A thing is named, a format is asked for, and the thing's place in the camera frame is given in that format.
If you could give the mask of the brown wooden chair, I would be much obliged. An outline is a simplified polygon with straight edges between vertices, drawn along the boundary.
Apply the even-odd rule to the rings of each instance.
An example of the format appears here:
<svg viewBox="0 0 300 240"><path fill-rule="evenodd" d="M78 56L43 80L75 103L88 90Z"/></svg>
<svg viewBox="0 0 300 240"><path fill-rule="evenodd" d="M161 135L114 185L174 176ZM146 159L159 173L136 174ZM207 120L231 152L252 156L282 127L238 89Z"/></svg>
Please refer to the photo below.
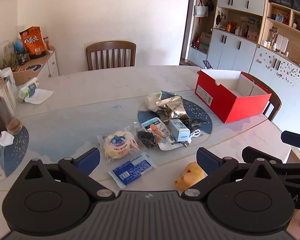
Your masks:
<svg viewBox="0 0 300 240"><path fill-rule="evenodd" d="M263 81L261 81L260 79L258 79L257 77L254 77L253 75L243 72L244 76L246 76L248 79L250 79L251 81L254 82L254 84L261 86L262 88L264 88L268 93L271 94L270 98L269 98L269 102L266 105L264 111L263 111L263 115L266 115L267 111L270 108L270 105L273 106L273 109L271 111L271 113L268 116L268 120L269 121L273 121L275 116L277 115L277 113L279 112L281 106L282 106L282 102L281 99L279 98L279 96L277 95L277 93L270 88L267 84L265 84Z"/></svg>
<svg viewBox="0 0 300 240"><path fill-rule="evenodd" d="M104 41L87 46L88 70L134 67L137 46L129 41Z"/></svg>

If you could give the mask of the light blue carton box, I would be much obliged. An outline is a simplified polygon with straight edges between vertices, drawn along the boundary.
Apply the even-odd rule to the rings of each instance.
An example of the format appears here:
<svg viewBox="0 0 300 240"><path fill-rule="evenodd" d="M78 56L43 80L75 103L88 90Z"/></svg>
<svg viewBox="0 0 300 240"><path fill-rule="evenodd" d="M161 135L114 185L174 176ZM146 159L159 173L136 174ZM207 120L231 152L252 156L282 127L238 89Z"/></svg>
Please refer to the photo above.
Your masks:
<svg viewBox="0 0 300 240"><path fill-rule="evenodd" d="M168 129L177 142L187 141L190 137L190 130L179 119L170 119Z"/></svg>

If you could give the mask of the brown wooden chair right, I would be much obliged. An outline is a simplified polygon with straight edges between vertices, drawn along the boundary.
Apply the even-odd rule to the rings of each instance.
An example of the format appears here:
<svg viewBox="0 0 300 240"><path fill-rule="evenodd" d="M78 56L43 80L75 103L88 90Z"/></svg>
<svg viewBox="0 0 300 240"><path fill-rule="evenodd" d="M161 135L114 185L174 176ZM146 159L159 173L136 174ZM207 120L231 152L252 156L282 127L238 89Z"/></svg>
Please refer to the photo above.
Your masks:
<svg viewBox="0 0 300 240"><path fill-rule="evenodd" d="M281 99L279 98L279 96L277 95L277 93L270 88L267 84L265 84L263 81L261 81L260 79L258 79L257 77L254 77L253 75L243 72L244 76L246 76L248 79L250 79L251 81L254 82L254 84L261 86L262 88L264 88L268 93L271 94L270 98L269 98L269 102L266 105L264 111L263 111L263 115L266 115L267 111L270 108L270 105L273 106L273 109L271 111L271 113L268 116L268 120L269 121L273 121L275 116L277 115L277 113L279 112L281 106L282 106L282 102Z"/></svg>

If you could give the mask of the round blue placemat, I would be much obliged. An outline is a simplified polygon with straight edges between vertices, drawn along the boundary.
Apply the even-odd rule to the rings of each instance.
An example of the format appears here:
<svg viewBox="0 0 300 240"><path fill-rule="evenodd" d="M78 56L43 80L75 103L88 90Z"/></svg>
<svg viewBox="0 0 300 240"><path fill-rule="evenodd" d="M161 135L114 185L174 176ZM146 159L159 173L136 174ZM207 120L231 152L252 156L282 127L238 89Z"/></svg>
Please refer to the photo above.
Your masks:
<svg viewBox="0 0 300 240"><path fill-rule="evenodd" d="M181 120L184 125L193 132L195 129L200 129L202 132L211 134L212 121L209 115L202 107L183 98L183 104L186 113L189 116L187 120ZM158 109L157 112L150 111L146 108L145 103L138 110L138 121L143 123L151 118L159 118L164 124L168 124L169 119L165 113Z"/></svg>

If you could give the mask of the white green blue pouch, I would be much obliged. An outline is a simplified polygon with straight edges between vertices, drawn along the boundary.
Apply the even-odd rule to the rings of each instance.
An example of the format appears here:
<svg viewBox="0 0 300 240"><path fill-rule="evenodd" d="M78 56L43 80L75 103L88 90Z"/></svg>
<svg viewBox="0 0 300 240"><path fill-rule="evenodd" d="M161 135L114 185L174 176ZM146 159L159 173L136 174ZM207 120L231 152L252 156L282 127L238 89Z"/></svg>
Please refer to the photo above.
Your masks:
<svg viewBox="0 0 300 240"><path fill-rule="evenodd" d="M179 94L175 94L175 93L167 92L167 91L163 91L163 90L161 90L159 92L148 94L147 98L145 100L145 106L148 110L157 112L157 110L159 109L157 106L157 102L168 99L168 98L172 98L174 96L179 96Z"/></svg>

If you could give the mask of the black seeds snack packet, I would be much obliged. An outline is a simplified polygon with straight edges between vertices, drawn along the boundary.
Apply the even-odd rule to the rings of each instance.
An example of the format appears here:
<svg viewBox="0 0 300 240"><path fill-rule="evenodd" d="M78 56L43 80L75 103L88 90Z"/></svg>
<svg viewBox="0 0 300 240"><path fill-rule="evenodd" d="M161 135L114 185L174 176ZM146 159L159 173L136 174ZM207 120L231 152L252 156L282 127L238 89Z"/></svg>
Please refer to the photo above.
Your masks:
<svg viewBox="0 0 300 240"><path fill-rule="evenodd" d="M155 135L152 132L146 131L138 122L134 122L136 136L146 148L153 148L158 145Z"/></svg>

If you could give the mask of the orange snack bag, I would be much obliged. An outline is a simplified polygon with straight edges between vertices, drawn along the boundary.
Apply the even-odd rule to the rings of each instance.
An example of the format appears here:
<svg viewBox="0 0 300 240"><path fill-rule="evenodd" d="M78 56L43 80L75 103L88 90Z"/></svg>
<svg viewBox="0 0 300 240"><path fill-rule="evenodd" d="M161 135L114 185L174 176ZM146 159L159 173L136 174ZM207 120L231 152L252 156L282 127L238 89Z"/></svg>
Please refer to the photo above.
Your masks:
<svg viewBox="0 0 300 240"><path fill-rule="evenodd" d="M19 35L23 43L23 48L26 50L31 60L46 55L46 47L40 27L30 27L21 31Z"/></svg>

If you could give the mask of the blueberry bread clear package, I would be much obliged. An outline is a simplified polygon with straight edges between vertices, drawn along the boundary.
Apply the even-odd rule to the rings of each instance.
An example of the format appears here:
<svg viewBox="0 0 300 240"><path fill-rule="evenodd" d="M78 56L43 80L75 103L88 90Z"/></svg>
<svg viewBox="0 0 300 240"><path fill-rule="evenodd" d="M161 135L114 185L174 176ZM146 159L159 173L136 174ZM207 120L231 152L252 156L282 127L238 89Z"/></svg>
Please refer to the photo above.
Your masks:
<svg viewBox="0 0 300 240"><path fill-rule="evenodd" d="M98 134L97 139L100 151L108 164L146 150L146 146L137 137L136 130L130 126L109 134Z"/></svg>

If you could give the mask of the red cardboard shoe box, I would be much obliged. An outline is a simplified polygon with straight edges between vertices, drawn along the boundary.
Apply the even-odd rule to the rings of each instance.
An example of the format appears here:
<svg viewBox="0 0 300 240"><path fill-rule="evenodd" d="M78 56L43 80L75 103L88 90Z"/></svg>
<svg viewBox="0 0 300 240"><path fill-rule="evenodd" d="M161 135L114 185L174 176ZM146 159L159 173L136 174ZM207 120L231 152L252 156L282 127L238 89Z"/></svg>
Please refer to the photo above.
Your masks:
<svg viewBox="0 0 300 240"><path fill-rule="evenodd" d="M271 96L236 70L202 69L195 94L225 124L263 112Z"/></svg>

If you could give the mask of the hanging grey tote bag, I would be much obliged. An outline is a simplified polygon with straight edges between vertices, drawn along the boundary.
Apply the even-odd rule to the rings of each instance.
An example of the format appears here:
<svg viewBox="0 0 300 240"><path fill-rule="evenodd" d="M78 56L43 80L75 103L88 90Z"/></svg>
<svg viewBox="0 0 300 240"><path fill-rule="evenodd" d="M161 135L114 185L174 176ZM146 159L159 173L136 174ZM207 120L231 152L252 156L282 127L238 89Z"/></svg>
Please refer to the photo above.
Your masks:
<svg viewBox="0 0 300 240"><path fill-rule="evenodd" d="M194 16L197 18L207 17L209 13L209 9L205 6L202 0L199 1L198 5L194 6Z"/></svg>

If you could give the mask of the blue white wipes packet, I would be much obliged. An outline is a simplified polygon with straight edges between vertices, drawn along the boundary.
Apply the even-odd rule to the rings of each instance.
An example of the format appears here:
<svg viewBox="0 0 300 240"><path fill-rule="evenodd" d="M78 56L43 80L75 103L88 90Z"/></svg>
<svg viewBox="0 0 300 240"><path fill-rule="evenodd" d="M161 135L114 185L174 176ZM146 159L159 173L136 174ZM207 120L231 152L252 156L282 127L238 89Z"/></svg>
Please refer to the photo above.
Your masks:
<svg viewBox="0 0 300 240"><path fill-rule="evenodd" d="M157 165L151 157L143 152L117 168L109 171L109 175L119 188L124 189L127 185L139 179L144 173L153 170Z"/></svg>

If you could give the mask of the tissue pack with tissue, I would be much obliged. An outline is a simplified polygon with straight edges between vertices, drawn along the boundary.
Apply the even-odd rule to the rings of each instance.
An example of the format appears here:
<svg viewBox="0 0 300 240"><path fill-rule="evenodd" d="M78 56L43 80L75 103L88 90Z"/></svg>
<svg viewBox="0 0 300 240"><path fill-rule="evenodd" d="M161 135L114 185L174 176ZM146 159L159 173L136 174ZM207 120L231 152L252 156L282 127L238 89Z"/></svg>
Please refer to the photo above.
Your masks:
<svg viewBox="0 0 300 240"><path fill-rule="evenodd" d="M53 91L40 89L39 80L37 77L32 78L30 81L25 83L18 92L18 99L21 102L31 103L39 105L47 100Z"/></svg>

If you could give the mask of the chicken breast white pouch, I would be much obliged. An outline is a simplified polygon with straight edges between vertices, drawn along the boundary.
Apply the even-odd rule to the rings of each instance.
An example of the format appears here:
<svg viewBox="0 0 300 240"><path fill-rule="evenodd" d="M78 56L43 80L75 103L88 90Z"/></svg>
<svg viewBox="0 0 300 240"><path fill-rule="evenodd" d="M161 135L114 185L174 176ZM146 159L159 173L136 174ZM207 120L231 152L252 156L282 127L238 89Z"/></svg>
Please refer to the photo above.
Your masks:
<svg viewBox="0 0 300 240"><path fill-rule="evenodd" d="M143 122L141 126L149 132L152 132L157 140L159 148L162 151L170 151L183 147L185 142L177 142L168 129L168 124L164 124L159 118L152 118Z"/></svg>

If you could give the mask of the brown wooden chair far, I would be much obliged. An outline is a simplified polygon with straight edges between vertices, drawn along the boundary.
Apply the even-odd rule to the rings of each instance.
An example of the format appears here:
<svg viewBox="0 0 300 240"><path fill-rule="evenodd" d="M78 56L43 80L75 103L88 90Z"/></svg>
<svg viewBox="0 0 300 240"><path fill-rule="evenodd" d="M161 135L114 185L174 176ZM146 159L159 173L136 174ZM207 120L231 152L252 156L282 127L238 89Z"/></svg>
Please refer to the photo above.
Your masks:
<svg viewBox="0 0 300 240"><path fill-rule="evenodd" d="M129 41L104 41L87 46L88 70L134 67L137 46Z"/></svg>

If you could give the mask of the silver foil snack bag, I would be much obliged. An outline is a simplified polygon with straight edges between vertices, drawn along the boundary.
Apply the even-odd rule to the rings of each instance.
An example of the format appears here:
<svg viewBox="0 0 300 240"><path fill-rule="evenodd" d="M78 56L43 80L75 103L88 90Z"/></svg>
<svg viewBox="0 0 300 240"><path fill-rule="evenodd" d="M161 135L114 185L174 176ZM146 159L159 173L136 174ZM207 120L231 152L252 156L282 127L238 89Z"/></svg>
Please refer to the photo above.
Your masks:
<svg viewBox="0 0 300 240"><path fill-rule="evenodd" d="M156 102L157 107L162 110L168 119L189 119L185 111L183 98L181 96L173 96Z"/></svg>

